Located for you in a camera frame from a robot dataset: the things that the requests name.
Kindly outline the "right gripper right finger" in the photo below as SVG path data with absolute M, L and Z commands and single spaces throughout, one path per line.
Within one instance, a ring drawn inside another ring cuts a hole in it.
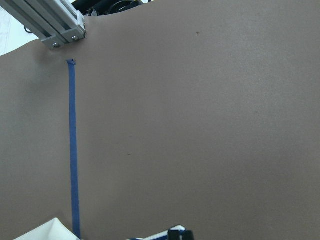
M 182 240 L 194 240 L 194 233 L 192 230 L 185 230 L 181 233 Z

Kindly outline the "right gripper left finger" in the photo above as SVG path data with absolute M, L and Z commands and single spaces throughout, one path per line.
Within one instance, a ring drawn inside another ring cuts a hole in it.
M 181 231 L 180 230 L 169 230 L 167 232 L 168 240 L 181 240 Z

